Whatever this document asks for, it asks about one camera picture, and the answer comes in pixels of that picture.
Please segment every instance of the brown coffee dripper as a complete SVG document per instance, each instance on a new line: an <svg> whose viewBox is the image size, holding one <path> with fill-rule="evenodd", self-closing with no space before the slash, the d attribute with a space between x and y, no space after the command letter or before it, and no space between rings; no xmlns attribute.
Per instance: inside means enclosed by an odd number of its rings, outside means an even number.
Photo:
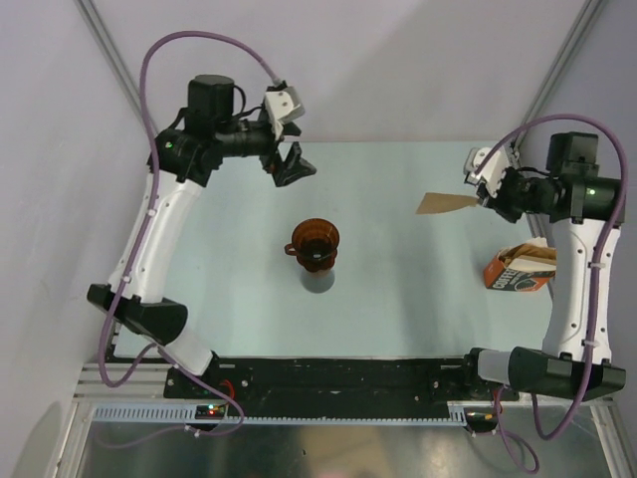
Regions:
<svg viewBox="0 0 637 478"><path fill-rule="evenodd" d="M319 273L334 266L339 240L338 229L331 222L308 219L295 228L285 250L289 256L296 256L308 272Z"/></svg>

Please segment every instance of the gray wall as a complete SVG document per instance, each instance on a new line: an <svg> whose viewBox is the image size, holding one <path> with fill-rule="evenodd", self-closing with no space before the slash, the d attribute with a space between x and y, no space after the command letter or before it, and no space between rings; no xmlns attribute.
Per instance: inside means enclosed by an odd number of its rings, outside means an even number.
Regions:
<svg viewBox="0 0 637 478"><path fill-rule="evenodd" d="M212 30L255 48L297 87L304 141L495 139L521 118L583 0L94 0L132 72L175 30ZM235 78L249 103L266 77L201 40L150 68L150 111L167 124L201 73Z"/></svg>
<svg viewBox="0 0 637 478"><path fill-rule="evenodd" d="M637 2L608 2L574 59L544 114L579 113L605 122L619 135L630 163L626 224L613 261L609 332L613 362L628 368L626 389L617 396L633 446L637 445ZM554 123L536 128L523 145L523 162L544 167L552 132L591 130ZM617 157L608 141L600 145L601 173L618 175Z"/></svg>
<svg viewBox="0 0 637 478"><path fill-rule="evenodd" d="M0 476L35 478L97 349L84 297L132 227L147 144L73 1L0 2L0 44Z"/></svg>

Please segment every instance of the metal bar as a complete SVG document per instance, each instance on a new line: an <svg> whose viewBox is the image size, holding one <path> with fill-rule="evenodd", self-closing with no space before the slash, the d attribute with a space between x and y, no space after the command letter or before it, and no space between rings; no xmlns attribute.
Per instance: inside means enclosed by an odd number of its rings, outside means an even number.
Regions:
<svg viewBox="0 0 637 478"><path fill-rule="evenodd" d="M130 363L107 363L106 369L108 373L117 372L118 370L128 370L130 368ZM145 370L153 370L153 371L164 371L167 372L172 368L172 365L168 363L140 363L136 371L145 371ZM83 367L83 371L90 370L99 370L100 366L95 362L85 363Z"/></svg>
<svg viewBox="0 0 637 478"><path fill-rule="evenodd" d="M552 65L548 69L548 73L544 77L539 90L535 94L531 106L527 110L525 117L521 124L529 122L537 118L548 100L550 100L557 85L564 76L564 73L570 66L573 58L579 52L579 49L583 45L586 37L590 33L593 25L599 18L600 13L604 7L608 4L608 0L586 0L579 15L570 27L566 39L562 43L557 56L553 60ZM521 133L515 141L517 147L520 147L527 137L527 132Z"/></svg>
<svg viewBox="0 0 637 478"><path fill-rule="evenodd" d="M103 383L78 383L76 396L91 396L94 398L110 396L144 396L163 397L163 383L127 383L120 388L109 388Z"/></svg>
<svg viewBox="0 0 637 478"><path fill-rule="evenodd" d="M224 423L237 422L236 417L199 419L196 404L180 403L99 403L93 421L118 423ZM467 424L462 406L449 405L448 418L398 418L398 419L355 419L355 418L292 418L292 417L246 417L244 423L257 425L416 425L416 426L465 426Z"/></svg>
<svg viewBox="0 0 637 478"><path fill-rule="evenodd" d="M58 441L56 443L56 451L54 454L55 460L51 460L51 463L49 463L49 467L47 468L47 472L44 475L48 478L56 478L58 476L58 471L60 470L60 465L62 463L62 457L65 453L67 443L69 442L69 438L71 436L71 429L78 412L78 407L79 405L77 403L71 403L71 407L69 408L69 412L67 413L67 417L64 421L64 432L58 437Z"/></svg>
<svg viewBox="0 0 637 478"><path fill-rule="evenodd" d="M621 418L616 406L594 406L590 409L593 423L599 435L599 441L613 478L630 478L636 476L635 461L628 441L622 439L618 432L622 428Z"/></svg>
<svg viewBox="0 0 637 478"><path fill-rule="evenodd" d="M56 478L76 478L80 471L84 447L89 437L94 406L79 403L64 444Z"/></svg>
<svg viewBox="0 0 637 478"><path fill-rule="evenodd" d="M208 405L208 404L215 404L215 405L222 405L224 403L223 400L218 400L218 399L210 399L210 400L184 400L181 398L163 398L162 396L157 396L157 397L151 397L151 396L135 396L135 395L130 395L130 396L126 396L126 395L114 395L114 396L76 396L73 399L74 403L90 403L90 404L95 404L95 403L103 403L103 402L107 402L107 403L126 403L126 404L131 404L131 403L148 403L149 401L152 401L152 403L161 403L164 405L178 405L181 403L188 403L188 404L194 404L194 405Z"/></svg>
<svg viewBox="0 0 637 478"><path fill-rule="evenodd" d="M114 370L108 373L111 380L119 380L126 373L125 369ZM166 370L136 370L133 374L135 383L164 383L166 381ZM80 383L102 383L102 378L97 370L82 370L80 373Z"/></svg>
<svg viewBox="0 0 637 478"><path fill-rule="evenodd" d="M595 398L593 400L584 401L580 406L586 408L594 408L596 406L607 406L608 403L613 403L613 401L607 397ZM484 400L449 400L447 402L449 405L456 406L464 406L467 408L481 408L481 407L490 407L493 406L491 401ZM520 399L518 401L506 401L504 405L506 408L528 408L531 409L531 394L530 393L520 393ZM555 398L553 396L545 396L539 395L537 397L537 405L542 407L557 407L561 406L564 409L567 409L572 404L572 400L567 400L565 398Z"/></svg>
<svg viewBox="0 0 637 478"><path fill-rule="evenodd" d="M96 43L104 54L110 69L115 75L117 83L121 87L122 92L130 104L130 107L132 108L135 116L141 122L141 104L139 102L139 89L137 88L137 83L130 74L121 53L112 40L112 36L106 28L106 24L104 23L98 8L93 0L75 0L75 2L78 6L78 10L80 10L82 17L89 27L89 30L93 34ZM155 123L152 120L151 122L155 130L158 130Z"/></svg>

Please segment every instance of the tabletop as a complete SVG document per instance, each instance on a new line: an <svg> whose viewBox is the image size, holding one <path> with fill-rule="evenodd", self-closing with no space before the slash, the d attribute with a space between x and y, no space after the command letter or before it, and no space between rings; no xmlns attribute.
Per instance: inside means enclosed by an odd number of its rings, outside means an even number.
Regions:
<svg viewBox="0 0 637 478"><path fill-rule="evenodd" d="M482 271L531 237L481 207L416 215L427 191L473 194L472 147L490 142L303 144L318 173L276 188L256 158L226 159L184 225L165 297L221 356L447 357L472 347L539 349L547 288L487 290ZM333 284L316 293L284 253L292 231L319 217L340 233ZM145 340L119 335L129 358Z"/></svg>

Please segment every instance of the black joint housing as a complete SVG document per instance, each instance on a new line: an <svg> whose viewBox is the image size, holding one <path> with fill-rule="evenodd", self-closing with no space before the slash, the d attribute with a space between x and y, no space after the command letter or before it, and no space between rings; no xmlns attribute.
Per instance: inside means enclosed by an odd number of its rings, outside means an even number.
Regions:
<svg viewBox="0 0 637 478"><path fill-rule="evenodd" d="M184 132L199 137L212 134L234 110L235 82L221 75L197 75L188 84L188 111Z"/></svg>
<svg viewBox="0 0 637 478"><path fill-rule="evenodd" d="M87 293L89 302L104 312L108 311L113 297L114 293L106 284L91 284ZM168 299L156 304L143 304L137 296L130 299L122 297L114 316L131 332L167 346L186 327L188 309Z"/></svg>
<svg viewBox="0 0 637 478"><path fill-rule="evenodd" d="M576 131L554 134L550 137L546 169L554 176L597 176L597 143L597 134Z"/></svg>
<svg viewBox="0 0 637 478"><path fill-rule="evenodd" d="M177 176L178 182L191 180L206 187L212 171L223 163L223 153L211 139L198 139L178 129L165 129L155 139L159 168Z"/></svg>
<svg viewBox="0 0 637 478"><path fill-rule="evenodd" d="M562 198L561 191L559 182L552 178L525 177L508 167L497 197L492 197L484 184L478 187L478 196L486 200L485 207L515 223L527 212L550 214Z"/></svg>
<svg viewBox="0 0 637 478"><path fill-rule="evenodd" d="M584 363L556 358L540 351L516 347L509 359L509 381L516 391L573 399L584 372ZM614 393L626 384L626 370L594 363L584 401Z"/></svg>
<svg viewBox="0 0 637 478"><path fill-rule="evenodd" d="M619 197L619 179L596 176L563 175L559 178L563 197L547 213L549 222L570 218L581 224L584 219L606 221ZM624 207L616 227L624 222Z"/></svg>

